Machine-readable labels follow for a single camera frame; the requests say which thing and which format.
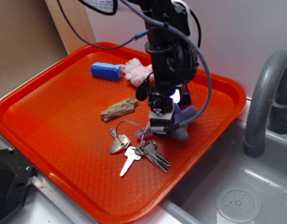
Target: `orange tray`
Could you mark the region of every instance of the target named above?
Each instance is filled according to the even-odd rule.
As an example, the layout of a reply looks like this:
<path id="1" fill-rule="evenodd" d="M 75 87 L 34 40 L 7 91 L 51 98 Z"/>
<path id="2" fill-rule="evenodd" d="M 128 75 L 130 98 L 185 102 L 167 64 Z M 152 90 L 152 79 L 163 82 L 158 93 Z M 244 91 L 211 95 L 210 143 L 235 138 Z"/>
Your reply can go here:
<path id="1" fill-rule="evenodd" d="M 114 46 L 100 43 L 101 46 Z M 206 112 L 189 125 L 189 140 L 160 140 L 159 151 L 170 163 L 164 173 L 147 158 L 134 161 L 120 177 L 124 151 L 110 154 L 111 128 L 123 120 L 146 127 L 147 102 L 134 113 L 101 120 L 100 113 L 126 98 L 135 87 L 123 77 L 108 81 L 92 77 L 95 62 L 125 64 L 137 57 L 144 65 L 150 56 L 128 48 L 106 51 L 86 46 L 45 70 L 0 101 L 0 133 L 45 176 L 101 223 L 130 223 L 146 216 L 167 196 L 245 106 L 245 92 L 232 80 L 212 75 L 213 96 Z M 189 84 L 192 104 L 201 108 L 208 92 L 204 73 Z M 138 128 L 119 126 L 131 146 Z"/>

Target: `plush toy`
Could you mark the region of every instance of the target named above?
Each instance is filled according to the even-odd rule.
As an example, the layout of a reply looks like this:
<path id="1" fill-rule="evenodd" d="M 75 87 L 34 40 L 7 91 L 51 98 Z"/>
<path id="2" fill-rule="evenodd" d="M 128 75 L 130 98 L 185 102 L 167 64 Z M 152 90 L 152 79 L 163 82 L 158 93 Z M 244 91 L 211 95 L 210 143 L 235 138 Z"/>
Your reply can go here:
<path id="1" fill-rule="evenodd" d="M 137 58 L 133 58 L 126 64 L 121 65 L 121 73 L 125 74 L 126 80 L 130 80 L 135 87 L 139 87 L 152 71 L 151 64 L 145 67 Z M 151 74 L 150 82 L 153 79 L 154 75 Z"/>
<path id="2" fill-rule="evenodd" d="M 175 113 L 175 124 L 187 120 L 193 117 L 198 112 L 198 109 L 195 106 L 189 106 L 184 110 L 181 110 L 178 104 L 174 104 L 174 113 Z M 171 132 L 171 137 L 178 141 L 186 141 L 189 138 L 187 129 L 189 124 L 185 124 L 184 126 L 178 128 Z M 135 136 L 138 139 L 142 138 L 142 131 L 138 131 Z M 145 137 L 152 136 L 151 132 L 146 132 Z"/>

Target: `gray faucet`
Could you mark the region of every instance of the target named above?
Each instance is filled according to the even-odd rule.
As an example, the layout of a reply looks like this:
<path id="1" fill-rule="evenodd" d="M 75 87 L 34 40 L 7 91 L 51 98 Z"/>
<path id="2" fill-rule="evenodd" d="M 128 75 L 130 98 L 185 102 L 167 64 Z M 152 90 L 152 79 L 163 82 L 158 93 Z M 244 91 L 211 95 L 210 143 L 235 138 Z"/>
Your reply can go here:
<path id="1" fill-rule="evenodd" d="M 262 69 L 246 122 L 244 152 L 259 157 L 265 150 L 266 127 L 287 133 L 287 51 L 274 52 Z"/>

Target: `drain strainer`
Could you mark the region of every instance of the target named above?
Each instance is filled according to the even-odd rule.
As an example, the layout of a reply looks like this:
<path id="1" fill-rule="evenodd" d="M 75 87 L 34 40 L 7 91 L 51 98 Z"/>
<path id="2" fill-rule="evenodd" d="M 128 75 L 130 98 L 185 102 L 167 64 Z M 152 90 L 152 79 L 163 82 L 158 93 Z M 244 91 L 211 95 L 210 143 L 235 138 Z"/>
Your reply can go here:
<path id="1" fill-rule="evenodd" d="M 248 223 L 255 220 L 262 210 L 261 198 L 252 188 L 230 185 L 222 189 L 217 198 L 219 213 L 234 223 Z"/>

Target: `black bracket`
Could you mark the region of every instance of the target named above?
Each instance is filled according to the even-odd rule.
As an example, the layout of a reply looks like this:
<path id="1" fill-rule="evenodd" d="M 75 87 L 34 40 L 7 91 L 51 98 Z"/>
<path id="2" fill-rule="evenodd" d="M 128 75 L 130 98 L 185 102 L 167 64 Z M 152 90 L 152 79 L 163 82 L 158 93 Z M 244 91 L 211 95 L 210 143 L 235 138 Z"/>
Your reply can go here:
<path id="1" fill-rule="evenodd" d="M 17 149 L 0 150 L 0 223 L 23 208 L 33 176 L 32 164 Z"/>

